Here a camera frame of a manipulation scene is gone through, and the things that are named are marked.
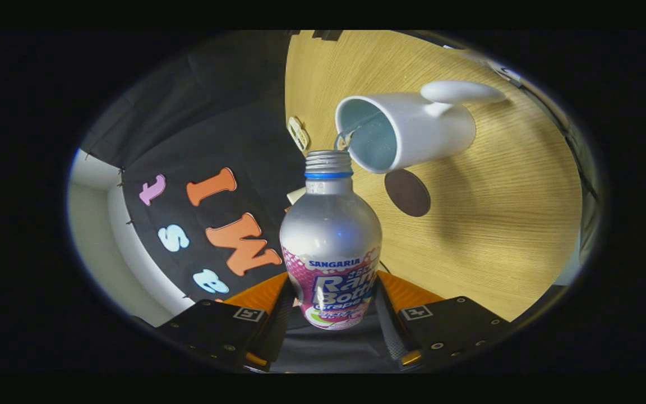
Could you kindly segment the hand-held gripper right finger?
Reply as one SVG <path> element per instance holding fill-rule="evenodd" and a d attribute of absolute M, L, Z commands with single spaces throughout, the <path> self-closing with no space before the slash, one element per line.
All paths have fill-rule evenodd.
<path fill-rule="evenodd" d="M 512 325 L 471 297 L 444 299 L 387 271 L 375 307 L 390 358 L 401 371 L 438 371 L 510 333 Z"/>

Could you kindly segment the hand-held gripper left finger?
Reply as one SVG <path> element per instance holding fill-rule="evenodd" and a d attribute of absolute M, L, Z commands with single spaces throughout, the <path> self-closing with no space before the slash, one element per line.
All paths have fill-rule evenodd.
<path fill-rule="evenodd" d="M 295 293 L 278 274 L 223 302 L 201 300 L 158 327 L 175 347 L 220 370 L 267 373 L 279 358 Z"/>

